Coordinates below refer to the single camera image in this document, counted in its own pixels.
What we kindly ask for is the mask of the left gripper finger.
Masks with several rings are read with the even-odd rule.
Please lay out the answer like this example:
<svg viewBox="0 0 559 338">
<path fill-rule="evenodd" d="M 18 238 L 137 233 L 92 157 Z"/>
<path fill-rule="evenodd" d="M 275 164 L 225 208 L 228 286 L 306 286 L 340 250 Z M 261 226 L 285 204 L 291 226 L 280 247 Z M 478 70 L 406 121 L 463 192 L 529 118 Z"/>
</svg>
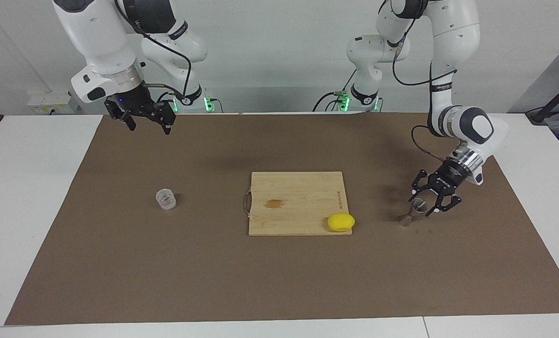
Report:
<svg viewBox="0 0 559 338">
<path fill-rule="evenodd" d="M 437 196 L 434 206 L 432 206 L 432 208 L 427 212 L 427 217 L 434 213 L 448 212 L 462 201 L 462 199 L 457 195 L 449 195 L 449 197 L 451 197 L 450 203 L 443 205 L 442 202 L 444 200 L 444 196 Z"/>
<path fill-rule="evenodd" d="M 421 169 L 417 176 L 414 178 L 412 182 L 412 196 L 410 197 L 410 203 L 413 202 L 415 198 L 419 196 L 423 191 L 429 190 L 429 184 L 420 184 L 422 179 L 428 179 L 429 175 L 425 169 Z"/>
</svg>

